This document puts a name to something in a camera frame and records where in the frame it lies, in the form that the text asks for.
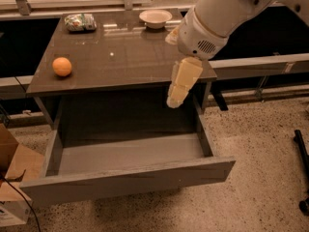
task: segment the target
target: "bowl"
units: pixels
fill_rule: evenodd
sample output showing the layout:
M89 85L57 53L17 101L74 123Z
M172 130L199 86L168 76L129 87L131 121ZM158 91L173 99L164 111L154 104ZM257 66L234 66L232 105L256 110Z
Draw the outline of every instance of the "bowl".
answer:
M164 10L147 10L139 15L139 18L145 21L146 26L153 29L164 27L166 21L172 17L172 14Z

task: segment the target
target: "black cable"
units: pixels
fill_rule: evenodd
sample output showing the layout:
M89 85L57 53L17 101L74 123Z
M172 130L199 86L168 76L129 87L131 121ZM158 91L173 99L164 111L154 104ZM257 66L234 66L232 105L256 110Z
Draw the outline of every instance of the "black cable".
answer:
M37 226L38 226L38 231L41 232L40 223L39 223L37 214L36 214L35 210L32 208L32 206L29 204L29 202L25 198L25 196L18 189L16 189L1 173L0 173L0 179L5 181L12 189L17 191L19 193L19 195L26 201L27 205L29 206L30 210L32 211L32 213L34 214L34 216L36 218L36 222L37 222Z

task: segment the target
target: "floor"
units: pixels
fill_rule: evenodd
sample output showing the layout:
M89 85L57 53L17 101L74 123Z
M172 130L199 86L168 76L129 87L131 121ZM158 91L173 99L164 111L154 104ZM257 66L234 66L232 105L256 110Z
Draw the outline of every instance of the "floor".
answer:
M309 141L308 90L227 98L228 111L210 101L205 120L214 146L237 161L225 183L39 208L42 231L309 231L298 208L309 183L293 141L294 130ZM9 130L41 153L50 133L41 114L15 116ZM0 231L37 227L31 215L28 224Z

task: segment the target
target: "drawer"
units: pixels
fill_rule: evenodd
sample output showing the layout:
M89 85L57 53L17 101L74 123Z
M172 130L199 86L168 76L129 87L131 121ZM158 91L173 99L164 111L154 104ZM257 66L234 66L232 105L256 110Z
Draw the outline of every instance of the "drawer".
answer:
M35 206L224 182L194 97L165 105L165 88L63 96L41 177L20 188Z

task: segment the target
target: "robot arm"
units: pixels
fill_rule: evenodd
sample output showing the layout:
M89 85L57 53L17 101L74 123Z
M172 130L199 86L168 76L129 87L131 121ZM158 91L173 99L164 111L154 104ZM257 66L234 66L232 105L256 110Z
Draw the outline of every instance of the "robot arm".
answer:
M199 0L188 11L180 26L171 33L177 35L175 43L179 51L197 60L184 59L174 68L167 104L174 108L180 106L188 89L202 73L202 61L212 58L243 22L261 13L274 1L285 4L309 24L309 0Z

